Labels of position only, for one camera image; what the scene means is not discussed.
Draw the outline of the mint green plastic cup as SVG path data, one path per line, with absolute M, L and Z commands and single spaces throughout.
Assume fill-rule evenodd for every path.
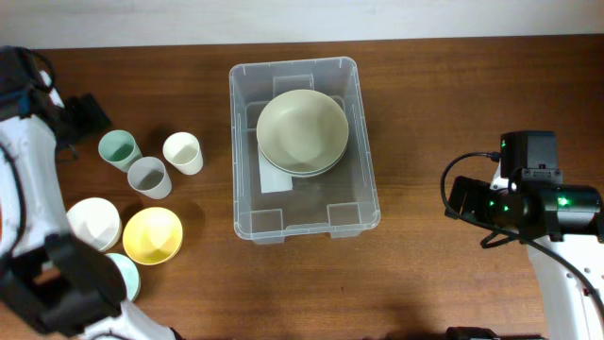
M 134 137 L 121 129 L 105 134 L 98 144 L 98 152 L 105 162 L 125 173 L 143 156 Z

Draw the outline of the light grey plastic cup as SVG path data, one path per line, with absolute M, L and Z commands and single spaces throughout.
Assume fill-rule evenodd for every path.
M 163 199 L 173 189 L 165 165 L 154 157 L 135 161 L 127 172 L 127 180 L 134 190 L 152 199 Z

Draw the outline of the cream plastic cup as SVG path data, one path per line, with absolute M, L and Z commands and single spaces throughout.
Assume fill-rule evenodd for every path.
M 199 173 L 204 164 L 200 143 L 189 132 L 170 135 L 163 144 L 162 153 L 166 161 L 184 175 Z

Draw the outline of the beige plastic bowl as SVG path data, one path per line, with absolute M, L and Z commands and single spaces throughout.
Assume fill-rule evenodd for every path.
M 277 170 L 295 178 L 315 177 L 334 167 L 344 155 L 344 144 L 261 144 L 259 153 Z

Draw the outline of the cream plastic bowl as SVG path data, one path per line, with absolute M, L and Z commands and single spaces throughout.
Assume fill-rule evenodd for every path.
M 348 143 L 349 125 L 344 110 L 328 95 L 293 90 L 264 107 L 256 133 L 258 143 L 268 145 L 343 145 Z

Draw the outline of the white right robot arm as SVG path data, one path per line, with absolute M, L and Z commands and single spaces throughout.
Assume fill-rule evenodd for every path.
M 483 248 L 527 248 L 553 339 L 603 337 L 603 199 L 557 178 L 457 177 L 445 213 L 488 230 Z

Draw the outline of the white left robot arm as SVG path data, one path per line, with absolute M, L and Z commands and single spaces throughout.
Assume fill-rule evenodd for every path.
M 1 49 L 1 300 L 35 332 L 177 339 L 126 297 L 117 265 L 71 232 L 56 155 L 110 120 L 91 94 L 61 101 L 40 53 Z

